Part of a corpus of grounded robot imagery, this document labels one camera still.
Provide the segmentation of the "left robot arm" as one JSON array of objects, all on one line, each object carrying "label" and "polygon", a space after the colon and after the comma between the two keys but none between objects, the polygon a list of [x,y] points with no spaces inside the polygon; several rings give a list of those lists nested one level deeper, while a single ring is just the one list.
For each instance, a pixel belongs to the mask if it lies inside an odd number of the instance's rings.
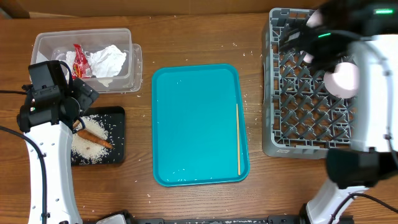
[{"label": "left robot arm", "polygon": [[17,115],[30,165],[29,223],[81,223],[73,189],[73,124],[99,97],[65,62],[29,65],[31,85]]}]

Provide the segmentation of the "pink round plate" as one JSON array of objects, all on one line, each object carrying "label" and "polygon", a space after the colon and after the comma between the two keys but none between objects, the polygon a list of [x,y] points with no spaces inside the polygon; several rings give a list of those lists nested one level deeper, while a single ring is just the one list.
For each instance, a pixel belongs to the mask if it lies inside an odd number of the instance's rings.
[{"label": "pink round plate", "polygon": [[[312,43],[315,41],[316,39],[316,32],[313,30],[313,28],[317,28],[318,26],[322,25],[323,23],[323,16],[320,10],[316,10],[308,19],[307,23],[306,23],[306,27],[310,28],[310,30],[306,33],[305,36],[305,40],[304,40],[304,47],[306,49],[309,49],[310,46],[312,45]],[[305,63],[311,63],[314,56],[312,54],[310,54],[307,51],[302,50],[300,52],[305,53],[304,59],[303,61]]]}]

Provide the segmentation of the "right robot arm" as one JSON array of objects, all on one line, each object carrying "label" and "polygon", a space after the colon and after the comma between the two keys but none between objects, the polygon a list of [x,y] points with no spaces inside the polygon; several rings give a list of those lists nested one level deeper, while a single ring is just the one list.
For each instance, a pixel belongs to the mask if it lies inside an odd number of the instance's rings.
[{"label": "right robot arm", "polygon": [[279,48],[358,78],[351,147],[328,151],[327,180],[300,212],[301,223],[338,223],[357,197],[397,175],[397,2],[327,1],[291,26]]}]

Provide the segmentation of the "pink bowl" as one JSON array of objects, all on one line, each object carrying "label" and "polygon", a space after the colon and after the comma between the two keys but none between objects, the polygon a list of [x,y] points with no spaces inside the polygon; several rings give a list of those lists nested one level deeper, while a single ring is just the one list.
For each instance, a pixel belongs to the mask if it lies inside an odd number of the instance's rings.
[{"label": "pink bowl", "polygon": [[342,99],[352,98],[359,88],[359,68],[353,63],[339,63],[333,73],[324,74],[323,83],[333,96]]}]

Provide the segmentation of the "white napkin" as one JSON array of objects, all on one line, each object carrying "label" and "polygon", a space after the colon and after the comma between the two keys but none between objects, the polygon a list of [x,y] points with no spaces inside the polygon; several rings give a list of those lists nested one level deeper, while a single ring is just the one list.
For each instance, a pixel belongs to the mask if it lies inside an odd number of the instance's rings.
[{"label": "white napkin", "polygon": [[[88,63],[92,70],[91,78],[99,78],[99,82],[105,87],[109,87],[112,77],[119,75],[122,65],[126,61],[127,54],[121,52],[115,45],[109,45],[103,50],[95,53],[85,53]],[[75,59],[75,51],[68,51],[64,62],[72,69]]]}]

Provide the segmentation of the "wooden chopstick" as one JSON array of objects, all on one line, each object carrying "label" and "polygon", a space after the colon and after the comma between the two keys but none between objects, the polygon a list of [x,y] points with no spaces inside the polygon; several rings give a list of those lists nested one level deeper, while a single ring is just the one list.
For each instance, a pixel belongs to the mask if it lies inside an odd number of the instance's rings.
[{"label": "wooden chopstick", "polygon": [[237,134],[237,167],[238,176],[241,175],[241,154],[240,154],[240,130],[239,130],[239,106],[236,104],[236,134]]}]

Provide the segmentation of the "orange carrot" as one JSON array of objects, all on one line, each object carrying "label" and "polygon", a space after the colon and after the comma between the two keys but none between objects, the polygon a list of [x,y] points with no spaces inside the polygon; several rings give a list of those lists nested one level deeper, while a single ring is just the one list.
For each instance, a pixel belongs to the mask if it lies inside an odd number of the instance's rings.
[{"label": "orange carrot", "polygon": [[81,129],[77,132],[77,135],[83,139],[86,139],[87,141],[93,142],[95,144],[98,144],[100,146],[106,147],[108,149],[113,149],[113,146],[105,141],[104,139],[99,138],[98,136],[92,134],[91,132]]}]

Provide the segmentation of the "red snack wrapper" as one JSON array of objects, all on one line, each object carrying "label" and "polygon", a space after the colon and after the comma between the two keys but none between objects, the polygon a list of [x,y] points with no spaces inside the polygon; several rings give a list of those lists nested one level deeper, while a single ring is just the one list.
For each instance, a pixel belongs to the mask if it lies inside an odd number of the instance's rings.
[{"label": "red snack wrapper", "polygon": [[72,78],[91,78],[92,70],[81,45],[74,44],[73,46],[75,48],[75,59],[72,65]]}]

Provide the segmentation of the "brown walnut food scrap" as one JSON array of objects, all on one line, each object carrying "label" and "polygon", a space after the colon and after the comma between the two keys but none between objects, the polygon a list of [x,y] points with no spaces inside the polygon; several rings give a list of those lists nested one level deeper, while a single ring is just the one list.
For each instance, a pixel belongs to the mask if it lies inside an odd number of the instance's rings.
[{"label": "brown walnut food scrap", "polygon": [[76,120],[76,121],[74,122],[74,124],[73,124],[73,129],[77,128],[79,124],[80,124],[80,121],[79,121],[79,120]]}]

